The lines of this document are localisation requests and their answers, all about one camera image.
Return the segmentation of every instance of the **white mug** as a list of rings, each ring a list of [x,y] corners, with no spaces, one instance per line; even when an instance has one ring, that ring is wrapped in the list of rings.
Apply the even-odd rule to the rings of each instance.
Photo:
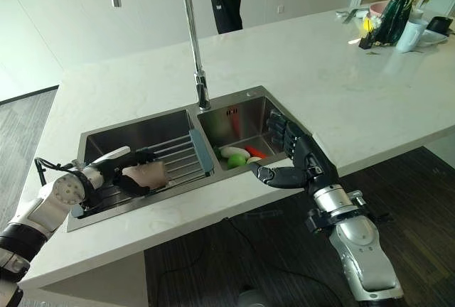
[[[397,50],[407,53],[415,48],[427,25],[428,22],[423,19],[410,19],[397,43]]]

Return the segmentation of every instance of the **robotic hand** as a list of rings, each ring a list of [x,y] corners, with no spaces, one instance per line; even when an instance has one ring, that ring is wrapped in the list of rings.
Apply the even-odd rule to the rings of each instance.
[[[350,289],[360,306],[407,306],[390,260],[381,249],[379,232],[370,220],[360,191],[346,193],[336,167],[299,126],[273,110],[267,120],[272,143],[283,147],[294,167],[251,168],[275,188],[304,188],[317,208],[310,210],[310,232],[327,232],[338,252]]]
[[[63,223],[73,205],[96,200],[96,191],[109,185],[117,185],[134,197],[150,193],[149,187],[141,187],[123,176],[122,169],[153,160],[154,155],[147,149],[131,152],[129,147],[122,147],[82,170],[57,166],[66,174],[45,184],[38,197],[18,210],[0,233],[0,307],[19,305],[23,292],[17,282],[25,276],[32,259]],[[42,171],[40,178],[44,184]]]

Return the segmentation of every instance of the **chrome faucet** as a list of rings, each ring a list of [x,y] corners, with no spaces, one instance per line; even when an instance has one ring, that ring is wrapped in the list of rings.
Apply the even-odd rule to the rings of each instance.
[[[196,71],[194,78],[196,79],[196,91],[198,92],[199,108],[201,110],[210,109],[210,101],[208,99],[207,82],[205,81],[205,72],[202,69],[202,62],[200,61],[199,42],[196,35],[196,24],[194,21],[193,0],[184,0],[186,19],[188,21],[188,30],[190,31],[191,47],[193,49],[193,58]],[[114,7],[122,5],[121,0],[112,0]]]

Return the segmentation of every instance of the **red vegetable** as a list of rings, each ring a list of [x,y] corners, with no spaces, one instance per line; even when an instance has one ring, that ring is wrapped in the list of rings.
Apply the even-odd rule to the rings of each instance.
[[[266,158],[267,156],[263,154],[261,151],[258,151],[255,147],[253,146],[245,146],[245,150],[251,154],[251,156],[257,156],[258,158]]]

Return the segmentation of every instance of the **black cable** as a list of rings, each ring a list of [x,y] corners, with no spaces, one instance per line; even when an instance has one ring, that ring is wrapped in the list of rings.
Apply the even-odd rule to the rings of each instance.
[[[193,266],[195,266],[200,261],[200,259],[202,259],[202,255],[204,253],[205,243],[206,243],[205,231],[202,231],[202,236],[203,236],[203,240],[202,240],[202,246],[199,251],[199,255],[190,264],[188,264],[186,266],[182,266],[181,268],[169,269],[169,270],[163,271],[160,274],[160,276],[158,278],[158,284],[156,285],[156,299],[155,299],[154,307],[159,307],[159,291],[161,288],[161,281],[165,277],[165,275],[170,274],[170,273],[175,273],[176,271],[188,270],[188,269],[192,268]]]
[[[288,270],[288,269],[284,269],[284,268],[281,268],[280,266],[277,266],[276,264],[273,264],[269,261],[267,261],[256,249],[256,247],[253,245],[253,243],[251,242],[251,240],[248,238],[247,235],[245,235],[245,233],[240,230],[238,227],[235,226],[235,224],[232,222],[232,220],[230,218],[225,218],[229,224],[234,228],[235,231],[237,231],[248,243],[248,245],[251,247],[252,251],[256,254],[256,256],[258,256],[266,265],[270,266],[271,268],[277,270],[277,271],[281,271],[283,273],[286,273],[286,274],[292,274],[292,275],[295,275],[295,276],[300,276],[300,277],[303,277],[304,279],[307,279],[307,280],[310,280],[310,281],[313,281],[313,282],[316,282],[317,284],[320,284],[321,286],[325,287],[327,290],[329,290],[333,296],[336,297],[336,300],[338,302],[338,304],[343,307],[343,303],[341,302],[341,299],[340,297],[338,296],[338,294],[328,285],[326,284],[325,282],[322,282],[321,280],[318,280],[317,278],[315,277],[312,277],[312,276],[309,276],[309,275],[305,275],[305,274],[302,274],[302,273],[299,273],[299,272],[296,272],[296,271],[292,271],[292,270]]]
[[[72,171],[70,171],[70,168],[73,167],[73,165],[71,163],[67,163],[66,165],[63,165],[63,166],[60,163],[55,165],[55,164],[51,163],[50,161],[47,161],[43,158],[35,158],[33,161],[35,163],[36,170],[38,171],[38,175],[40,177],[40,182],[41,182],[42,186],[44,186],[46,184],[46,180],[45,180],[46,178],[44,177],[44,172],[46,171],[46,169],[43,167],[49,168],[50,170],[54,170],[54,171],[72,173]]]

